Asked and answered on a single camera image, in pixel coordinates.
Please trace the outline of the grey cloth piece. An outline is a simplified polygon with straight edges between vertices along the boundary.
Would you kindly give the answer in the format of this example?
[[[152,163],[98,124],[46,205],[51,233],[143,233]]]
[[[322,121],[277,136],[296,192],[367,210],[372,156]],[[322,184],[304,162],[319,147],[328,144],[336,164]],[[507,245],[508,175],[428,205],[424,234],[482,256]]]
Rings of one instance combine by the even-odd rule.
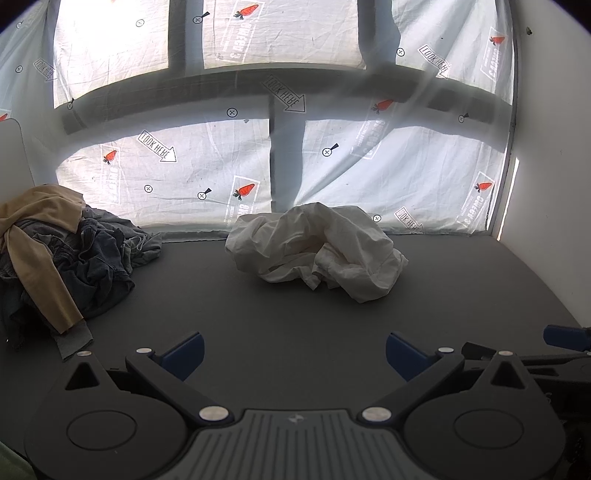
[[[63,334],[54,337],[62,361],[85,350],[93,342],[93,335],[84,320],[79,321]]]

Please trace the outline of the white trousers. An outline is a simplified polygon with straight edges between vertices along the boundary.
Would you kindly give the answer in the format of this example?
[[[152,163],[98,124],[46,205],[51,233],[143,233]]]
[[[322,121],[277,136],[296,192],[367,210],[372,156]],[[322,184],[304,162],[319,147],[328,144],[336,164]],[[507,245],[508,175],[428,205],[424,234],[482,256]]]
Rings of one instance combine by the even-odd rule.
[[[356,206],[311,203],[238,217],[225,250],[239,271],[269,283],[301,279],[341,288],[359,303],[388,295],[408,265],[376,221]]]

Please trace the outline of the dark denim jeans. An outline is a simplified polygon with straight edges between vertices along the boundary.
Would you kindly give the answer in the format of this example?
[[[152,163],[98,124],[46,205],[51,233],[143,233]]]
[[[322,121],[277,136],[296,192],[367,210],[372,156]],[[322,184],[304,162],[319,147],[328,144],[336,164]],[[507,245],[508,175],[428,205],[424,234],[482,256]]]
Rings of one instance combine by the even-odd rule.
[[[16,223],[46,247],[85,320],[123,300],[134,288],[124,264],[124,235],[118,228],[83,217],[77,231],[27,219]],[[57,334],[18,279],[6,253],[1,255],[1,324],[15,347],[39,344]]]

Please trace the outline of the carrot print curtain sheet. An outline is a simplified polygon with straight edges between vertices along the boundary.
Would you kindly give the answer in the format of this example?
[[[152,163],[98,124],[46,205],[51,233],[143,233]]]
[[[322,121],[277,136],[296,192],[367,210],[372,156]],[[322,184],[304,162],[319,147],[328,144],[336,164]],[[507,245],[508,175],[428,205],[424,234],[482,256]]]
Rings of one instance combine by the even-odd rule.
[[[514,85],[505,1],[1,5],[1,116],[33,179],[144,227],[320,202],[486,233]]]

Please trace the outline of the white board panel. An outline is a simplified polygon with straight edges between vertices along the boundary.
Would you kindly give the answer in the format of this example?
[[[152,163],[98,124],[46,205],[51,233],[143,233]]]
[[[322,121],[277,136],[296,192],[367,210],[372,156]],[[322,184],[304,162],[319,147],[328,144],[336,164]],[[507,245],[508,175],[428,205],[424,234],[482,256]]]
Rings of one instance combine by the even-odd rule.
[[[6,203],[35,186],[20,124],[12,118],[0,125],[0,202]]]

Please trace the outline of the tan garment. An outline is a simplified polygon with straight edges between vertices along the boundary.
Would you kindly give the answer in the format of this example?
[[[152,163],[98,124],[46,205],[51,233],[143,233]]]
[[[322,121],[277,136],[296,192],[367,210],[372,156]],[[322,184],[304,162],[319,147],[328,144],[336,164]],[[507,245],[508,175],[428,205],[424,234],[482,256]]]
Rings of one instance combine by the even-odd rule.
[[[17,223],[36,220],[75,233],[84,208],[81,193],[60,185],[33,187],[1,205],[1,250],[8,253],[24,289],[59,334],[79,322],[82,314],[54,266],[50,250]]]

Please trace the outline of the grey shirt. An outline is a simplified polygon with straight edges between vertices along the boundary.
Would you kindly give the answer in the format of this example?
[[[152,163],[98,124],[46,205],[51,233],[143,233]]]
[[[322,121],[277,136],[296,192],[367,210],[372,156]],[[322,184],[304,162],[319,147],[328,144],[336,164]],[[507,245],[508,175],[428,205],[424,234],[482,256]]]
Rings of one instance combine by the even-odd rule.
[[[82,216],[95,220],[109,233],[119,231],[123,237],[122,264],[128,274],[156,260],[161,253],[162,241],[158,234],[148,233],[130,220],[120,218],[106,210],[87,205]]]

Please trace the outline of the green chair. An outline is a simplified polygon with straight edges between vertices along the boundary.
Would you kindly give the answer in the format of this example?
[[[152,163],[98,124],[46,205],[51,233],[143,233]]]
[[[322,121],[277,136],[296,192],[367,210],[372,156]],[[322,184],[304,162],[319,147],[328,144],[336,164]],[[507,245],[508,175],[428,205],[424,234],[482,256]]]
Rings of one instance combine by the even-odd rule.
[[[0,443],[0,480],[35,480],[29,463],[20,455]]]

